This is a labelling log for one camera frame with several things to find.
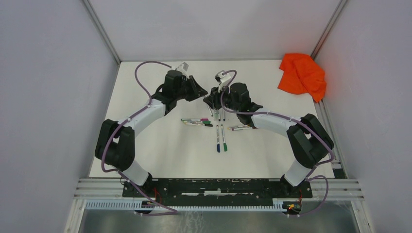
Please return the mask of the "brown capped marker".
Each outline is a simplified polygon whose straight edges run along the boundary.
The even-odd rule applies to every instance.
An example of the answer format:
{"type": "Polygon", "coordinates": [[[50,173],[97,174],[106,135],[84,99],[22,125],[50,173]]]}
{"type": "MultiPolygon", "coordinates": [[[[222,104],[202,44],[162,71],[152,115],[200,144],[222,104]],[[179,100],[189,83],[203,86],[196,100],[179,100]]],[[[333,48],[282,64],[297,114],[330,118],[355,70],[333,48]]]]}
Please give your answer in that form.
{"type": "Polygon", "coordinates": [[[232,129],[230,129],[230,130],[232,130],[232,131],[241,131],[241,130],[252,130],[252,129],[256,129],[256,128],[254,128],[254,127],[249,127],[249,126],[245,126],[245,127],[237,127],[237,128],[232,128],[232,129]]]}

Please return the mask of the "yellow capped marker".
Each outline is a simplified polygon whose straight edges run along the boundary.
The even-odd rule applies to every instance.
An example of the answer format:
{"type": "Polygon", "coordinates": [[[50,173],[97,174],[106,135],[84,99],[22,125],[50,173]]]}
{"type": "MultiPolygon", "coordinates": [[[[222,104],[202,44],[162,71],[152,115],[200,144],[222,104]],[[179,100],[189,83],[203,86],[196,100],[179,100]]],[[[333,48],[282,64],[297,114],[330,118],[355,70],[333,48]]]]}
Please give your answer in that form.
{"type": "Polygon", "coordinates": [[[228,127],[229,130],[242,129],[242,128],[249,128],[249,126],[247,126],[247,125],[240,125],[240,126],[228,127]]]}

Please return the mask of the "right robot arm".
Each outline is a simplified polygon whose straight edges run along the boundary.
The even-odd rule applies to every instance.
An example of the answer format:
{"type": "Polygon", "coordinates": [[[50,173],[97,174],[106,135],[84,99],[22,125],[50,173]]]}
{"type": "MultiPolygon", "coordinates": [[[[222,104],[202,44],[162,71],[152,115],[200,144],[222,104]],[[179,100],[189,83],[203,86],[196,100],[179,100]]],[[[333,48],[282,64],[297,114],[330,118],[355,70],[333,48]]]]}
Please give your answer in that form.
{"type": "Polygon", "coordinates": [[[300,184],[334,148],[332,139],[315,115],[293,117],[271,112],[251,100],[244,83],[234,83],[222,90],[214,87],[204,102],[214,110],[236,114],[244,125],[271,131],[289,140],[294,161],[281,177],[280,186],[282,195],[287,198],[300,192],[300,184]]]}

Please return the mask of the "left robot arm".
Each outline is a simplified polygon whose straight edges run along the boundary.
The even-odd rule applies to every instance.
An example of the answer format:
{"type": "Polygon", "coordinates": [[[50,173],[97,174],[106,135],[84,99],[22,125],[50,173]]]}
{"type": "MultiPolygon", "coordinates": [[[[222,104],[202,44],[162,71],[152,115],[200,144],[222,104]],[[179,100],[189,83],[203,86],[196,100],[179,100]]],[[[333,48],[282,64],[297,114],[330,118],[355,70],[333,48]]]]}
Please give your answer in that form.
{"type": "Polygon", "coordinates": [[[179,70],[169,70],[148,103],[124,120],[106,119],[100,129],[95,157],[110,165],[132,181],[134,191],[141,198],[151,195],[151,175],[136,160],[136,137],[150,124],[167,115],[179,100],[198,98],[199,87],[193,76],[179,70]]]}

